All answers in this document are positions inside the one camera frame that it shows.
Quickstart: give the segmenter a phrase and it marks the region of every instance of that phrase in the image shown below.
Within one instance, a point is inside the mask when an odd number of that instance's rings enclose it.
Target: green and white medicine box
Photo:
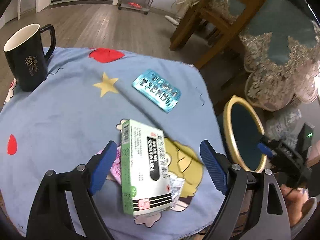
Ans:
[[[123,124],[121,185],[126,214],[136,216],[171,206],[163,131],[134,120]]]

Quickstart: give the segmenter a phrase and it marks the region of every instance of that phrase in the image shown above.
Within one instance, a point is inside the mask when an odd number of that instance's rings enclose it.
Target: yellow star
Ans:
[[[114,93],[118,93],[118,90],[113,86],[117,80],[118,80],[118,78],[109,79],[108,76],[105,73],[103,73],[102,82],[93,84],[93,86],[97,87],[97,88],[101,88],[100,97],[102,98],[109,91],[114,92]]]

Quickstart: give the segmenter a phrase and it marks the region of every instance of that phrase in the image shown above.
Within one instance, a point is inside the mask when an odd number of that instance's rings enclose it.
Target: table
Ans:
[[[131,85],[153,69],[181,90],[165,113]],[[48,77],[32,93],[13,82],[0,113],[0,189],[6,210],[20,233],[38,186],[49,169],[71,171],[113,140],[120,142],[121,120],[160,128],[169,171],[186,182],[172,210],[136,219],[122,210],[121,187],[106,180],[93,199],[116,239],[180,239],[210,225],[223,202],[199,155],[207,139],[224,153],[216,116],[198,70],[181,62],[104,48],[56,48]],[[73,224],[84,234],[70,192]]]

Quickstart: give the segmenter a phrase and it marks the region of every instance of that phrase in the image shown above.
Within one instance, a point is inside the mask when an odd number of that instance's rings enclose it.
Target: black mug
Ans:
[[[41,33],[49,30],[51,44],[44,54]],[[4,46],[9,67],[21,89],[30,92],[36,89],[48,75],[48,59],[56,47],[54,27],[48,24],[40,29],[38,23],[18,30]]]

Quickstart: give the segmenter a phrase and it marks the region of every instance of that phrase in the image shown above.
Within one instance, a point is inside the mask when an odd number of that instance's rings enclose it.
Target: wall baseboard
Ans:
[[[168,11],[165,11],[165,10],[162,10],[162,9],[158,9],[158,8],[155,8],[155,7],[150,7],[150,12],[153,12],[153,13],[156,13],[156,14],[160,14],[160,15],[169,15],[170,17],[172,17],[174,19],[176,18],[174,13],[168,12]]]
[[[24,11],[24,12],[22,12],[22,13],[20,14],[20,19],[21,19],[22,17],[26,17],[26,16],[29,16],[29,15],[32,15],[32,14],[35,14],[35,13],[36,13],[36,8],[32,8],[32,9],[30,9],[30,10]],[[10,23],[10,22],[14,22],[14,21],[16,21],[16,20],[18,20],[18,17],[15,17],[15,18],[13,18],[12,20],[6,22],[6,24],[7,24],[7,23]]]
[[[66,2],[50,4],[46,8],[44,8],[44,10],[56,8],[56,7],[68,6],[68,5],[77,5],[77,4],[109,4],[109,5],[112,5],[112,1],[108,1],[108,0],[66,1]]]

